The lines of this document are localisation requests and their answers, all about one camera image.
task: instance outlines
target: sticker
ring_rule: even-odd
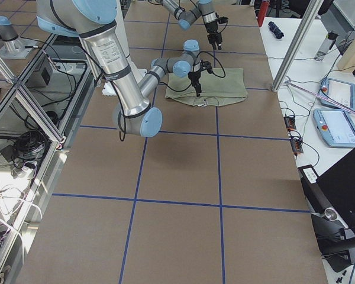
[[[122,59],[121,52],[114,40],[100,46],[92,46],[100,65],[107,66],[117,59]]]
[[[316,183],[317,182],[317,175],[313,171],[311,167],[304,169],[303,170],[305,176],[308,178],[310,183]]]

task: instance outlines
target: brown table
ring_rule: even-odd
[[[224,67],[244,68],[249,98],[197,108],[164,99],[161,132],[118,139],[117,100],[93,95],[17,283],[324,284],[325,273],[253,8],[230,22]],[[133,61],[178,56],[186,39],[163,8],[132,2]]]

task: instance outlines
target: plastic bottle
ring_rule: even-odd
[[[331,50],[337,37],[338,34],[335,31],[331,31],[326,35],[325,40],[322,42],[321,47],[314,57],[316,61],[322,61],[325,58],[325,55],[329,52],[329,50]]]

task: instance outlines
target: red object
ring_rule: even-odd
[[[262,4],[260,4],[260,10],[258,13],[258,25],[261,27],[263,25],[264,18],[267,14],[268,6],[270,2],[268,0],[263,0]]]

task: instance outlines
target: folded cloth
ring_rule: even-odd
[[[213,68],[213,71],[218,76],[223,74],[221,68]],[[202,92],[199,97],[196,96],[195,88],[191,86],[183,92],[175,92],[167,88],[166,98],[199,107],[207,105],[220,107],[244,101],[248,94],[243,83],[243,69],[225,68],[225,73],[225,78],[219,78],[208,72],[202,72],[200,78]],[[184,89],[190,83],[187,76],[180,78],[169,74],[168,85],[174,90]]]

